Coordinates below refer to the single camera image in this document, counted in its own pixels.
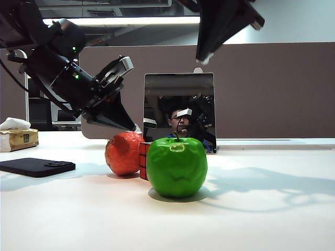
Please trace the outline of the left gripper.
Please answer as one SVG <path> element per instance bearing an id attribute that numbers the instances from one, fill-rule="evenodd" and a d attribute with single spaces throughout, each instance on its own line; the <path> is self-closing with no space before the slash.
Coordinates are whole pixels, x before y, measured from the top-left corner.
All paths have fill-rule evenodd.
<path id="1" fill-rule="evenodd" d="M 78 65 L 75 79 L 83 85 L 82 107 L 75 106 L 75 115 L 82 115 L 89 124 L 137 131 L 138 126 L 129 117 L 121 101 L 124 61 L 115 59 L 97 75 L 91 76 Z"/>

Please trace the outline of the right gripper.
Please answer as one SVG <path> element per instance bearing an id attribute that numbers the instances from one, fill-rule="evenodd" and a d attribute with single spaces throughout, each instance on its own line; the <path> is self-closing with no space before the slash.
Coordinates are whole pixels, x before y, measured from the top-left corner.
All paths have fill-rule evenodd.
<path id="1" fill-rule="evenodd" d="M 260 30 L 265 19 L 254 1 L 197 1 L 200 14 L 196 60 L 208 63 L 214 52 L 247 25 Z"/>

